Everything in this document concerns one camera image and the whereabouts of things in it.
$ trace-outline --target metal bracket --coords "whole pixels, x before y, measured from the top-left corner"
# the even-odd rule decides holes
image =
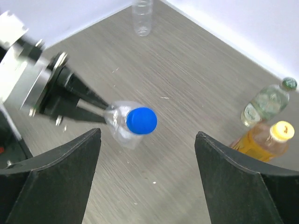
[[[6,11],[0,15],[0,30],[0,45],[8,50],[28,31],[28,28],[14,14]]]

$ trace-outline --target bottle label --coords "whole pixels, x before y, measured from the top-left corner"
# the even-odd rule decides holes
[[[246,119],[258,123],[262,120],[261,116],[258,114],[257,110],[254,108],[254,106],[249,103],[244,110],[244,116]]]
[[[263,162],[269,162],[275,157],[274,154],[267,152],[253,140],[252,131],[247,132],[235,145],[232,145],[232,148]]]

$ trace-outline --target clear plastic bottle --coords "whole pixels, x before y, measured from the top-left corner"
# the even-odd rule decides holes
[[[263,88],[245,107],[241,121],[246,126],[254,126],[259,122],[268,121],[279,114],[289,103],[290,91],[297,88],[293,78],[284,78],[280,85]]]
[[[134,149],[144,135],[157,126],[155,112],[133,101],[116,101],[104,112],[104,117],[114,139],[122,146]]]
[[[288,140],[295,134],[293,126],[280,121],[272,126],[259,123],[230,147],[263,162],[281,156],[288,149]]]
[[[153,0],[133,0],[132,16],[134,31],[139,36],[150,34],[153,14]]]

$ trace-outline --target yellow bottle cap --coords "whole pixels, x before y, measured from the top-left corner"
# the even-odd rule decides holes
[[[271,127],[271,134],[280,141],[287,141],[295,134],[294,127],[286,121],[280,121]]]

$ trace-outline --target water bottle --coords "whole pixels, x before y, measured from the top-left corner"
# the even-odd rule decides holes
[[[157,126],[155,112],[137,102],[116,101],[104,112],[106,123],[114,139],[122,146],[134,149],[144,135]]]
[[[139,36],[147,36],[151,31],[153,0],[133,0],[132,15],[134,31]]]

